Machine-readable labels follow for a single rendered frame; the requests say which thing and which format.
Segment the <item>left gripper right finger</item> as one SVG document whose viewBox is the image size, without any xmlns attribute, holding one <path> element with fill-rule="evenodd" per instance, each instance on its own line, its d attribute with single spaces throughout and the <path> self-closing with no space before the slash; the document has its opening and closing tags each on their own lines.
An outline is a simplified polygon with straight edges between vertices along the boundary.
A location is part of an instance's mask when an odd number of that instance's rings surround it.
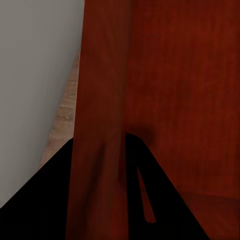
<svg viewBox="0 0 240 240">
<path fill-rule="evenodd" d="M 125 134 L 129 240 L 210 240 L 144 141 Z M 145 220 L 139 168 L 156 223 Z"/>
</svg>

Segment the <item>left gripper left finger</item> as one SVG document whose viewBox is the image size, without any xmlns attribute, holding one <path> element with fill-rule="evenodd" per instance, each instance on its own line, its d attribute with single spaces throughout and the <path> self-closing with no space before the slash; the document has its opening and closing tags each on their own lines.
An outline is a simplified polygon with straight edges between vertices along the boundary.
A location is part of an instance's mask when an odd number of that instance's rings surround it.
<svg viewBox="0 0 240 240">
<path fill-rule="evenodd" d="M 73 140 L 0 209 L 0 240 L 65 240 Z"/>
</svg>

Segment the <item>storage box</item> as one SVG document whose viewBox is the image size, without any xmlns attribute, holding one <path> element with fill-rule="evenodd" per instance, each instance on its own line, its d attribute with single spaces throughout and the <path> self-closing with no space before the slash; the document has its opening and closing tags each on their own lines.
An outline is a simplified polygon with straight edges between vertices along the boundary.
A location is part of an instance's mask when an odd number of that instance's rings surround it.
<svg viewBox="0 0 240 240">
<path fill-rule="evenodd" d="M 85 0 L 65 240 L 129 240 L 126 133 L 210 240 L 240 240 L 240 0 Z"/>
</svg>

